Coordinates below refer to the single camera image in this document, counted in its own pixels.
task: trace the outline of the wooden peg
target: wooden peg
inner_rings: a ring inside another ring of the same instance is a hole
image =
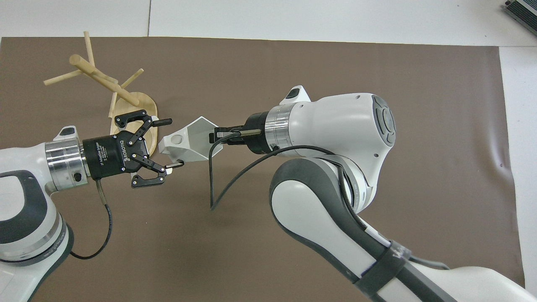
[[[67,80],[68,78],[72,78],[72,77],[75,77],[75,76],[81,75],[81,74],[83,74],[83,72],[80,71],[80,70],[71,71],[68,74],[64,74],[64,75],[61,75],[61,76],[50,78],[48,80],[44,80],[43,84],[45,84],[45,86],[49,86],[51,84],[54,84],[54,83],[57,83],[57,82],[60,82],[60,81],[63,81],[63,80]]]
[[[90,33],[84,32],[84,41],[86,42],[86,51],[88,52],[88,60],[90,64],[95,66],[95,60],[93,59],[93,49],[91,49]]]
[[[130,76],[130,78],[128,78],[123,84],[121,84],[121,88],[126,88],[127,86],[129,86],[129,84],[131,84],[139,75],[141,75],[142,72],[142,68],[138,69],[137,72],[135,72],[132,76]]]
[[[118,93],[112,93],[112,101],[110,102],[110,110],[108,111],[108,117],[114,118],[115,102],[118,100]]]
[[[120,96],[121,98],[123,98],[124,100],[126,100],[127,102],[129,102],[130,105],[133,105],[133,106],[138,106],[140,101],[132,96],[130,94],[130,92],[128,92],[127,90],[121,88],[120,85],[117,85],[115,83],[112,83],[110,81],[107,81],[101,77],[98,77],[96,75],[90,75],[92,79],[94,79],[95,81],[99,82],[101,85],[103,85],[104,87],[108,88],[111,92],[117,92],[118,93],[118,96]]]
[[[88,61],[83,59],[81,56],[74,54],[69,58],[69,63],[73,66],[76,66],[76,68],[80,69],[83,73],[89,75],[89,76],[97,76],[104,80],[107,80],[109,82],[112,82],[114,84],[118,83],[118,80],[115,78],[112,78],[110,76],[105,75],[102,73],[99,69],[97,69],[95,66],[91,65]]]

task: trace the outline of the black strap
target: black strap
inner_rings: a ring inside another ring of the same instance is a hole
[[[375,296],[381,288],[399,274],[410,255],[411,251],[408,248],[392,241],[391,246],[354,286],[358,287],[367,298]]]

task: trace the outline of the cable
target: cable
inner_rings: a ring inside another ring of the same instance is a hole
[[[442,262],[426,260],[426,259],[422,259],[420,257],[416,257],[414,255],[411,255],[409,260],[412,261],[412,262],[424,265],[424,266],[426,266],[428,268],[432,268],[432,269],[441,269],[441,270],[449,270],[450,269],[447,265],[445,265]]]
[[[104,208],[106,209],[106,212],[108,213],[108,234],[101,248],[99,248],[99,250],[96,251],[93,255],[80,256],[80,255],[77,255],[74,251],[70,252],[71,256],[77,259],[81,259],[81,260],[92,259],[93,257],[99,255],[100,252],[103,251],[103,249],[108,244],[108,241],[110,240],[110,235],[112,235],[112,211],[110,211],[110,207],[108,207],[108,204],[106,203],[106,197],[104,196],[103,187],[101,186],[100,179],[97,179],[95,183],[97,185],[97,191],[99,192],[99,197],[101,199],[101,202],[103,203]]]
[[[310,150],[323,152],[323,153],[328,154],[328,155],[335,155],[335,153],[333,153],[331,151],[328,151],[328,150],[326,150],[324,148],[315,147],[315,146],[307,146],[307,145],[291,146],[291,147],[286,147],[286,148],[281,148],[281,149],[274,150],[274,151],[266,154],[265,156],[259,158],[258,160],[252,162],[246,168],[244,168],[242,171],[240,171],[235,177],[233,177],[233,179],[226,185],[226,187],[222,190],[222,192],[220,193],[220,195],[218,196],[218,198],[215,201],[214,200],[214,184],[213,184],[213,178],[214,178],[213,177],[213,161],[212,161],[213,150],[214,150],[214,148],[216,147],[217,144],[222,143],[222,142],[224,142],[224,141],[226,141],[226,140],[228,140],[230,138],[237,137],[237,136],[241,136],[241,133],[237,132],[237,133],[232,133],[230,135],[224,136],[223,138],[221,138],[221,139],[217,140],[216,142],[214,142],[214,144],[211,146],[211,149],[209,150],[209,182],[210,182],[210,186],[211,186],[211,211],[214,211],[214,209],[216,208],[216,206],[218,206],[218,203],[220,202],[222,197],[226,194],[226,192],[229,190],[229,188],[242,175],[244,175],[248,170],[250,170],[251,168],[255,167],[260,162],[264,161],[265,159],[268,159],[269,157],[278,155],[278,154],[283,153],[285,151],[295,150],[295,149],[310,149]]]

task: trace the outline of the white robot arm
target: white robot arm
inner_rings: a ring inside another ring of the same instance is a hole
[[[142,120],[137,133],[128,132],[128,122]],[[0,150],[0,301],[28,301],[41,282],[71,253],[74,236],[58,213],[52,193],[121,173],[132,173],[133,188],[164,183],[175,164],[167,167],[147,158],[143,134],[152,126],[163,126],[171,119],[157,120],[145,112],[118,116],[117,135],[86,139],[80,143],[75,126],[61,129],[52,142],[30,148]],[[143,179],[136,172],[142,167],[158,173]],[[112,220],[104,195],[101,199]]]
[[[372,94],[347,94],[311,102],[294,87],[270,111],[251,115],[245,125],[259,136],[234,138],[251,151],[269,154],[293,146],[272,180],[274,218],[291,237],[310,247],[373,301],[537,301],[522,287],[486,268],[449,270],[419,259],[358,217],[375,196],[379,171],[395,143],[396,127],[387,103]]]

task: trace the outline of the silver metal ring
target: silver metal ring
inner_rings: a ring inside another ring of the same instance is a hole
[[[265,138],[271,149],[275,146],[282,149],[293,145],[289,136],[289,116],[295,104],[279,105],[268,112],[265,120]],[[282,155],[300,156],[296,150],[283,152]]]
[[[45,154],[52,181],[58,191],[88,183],[88,164],[78,139],[45,143]]]

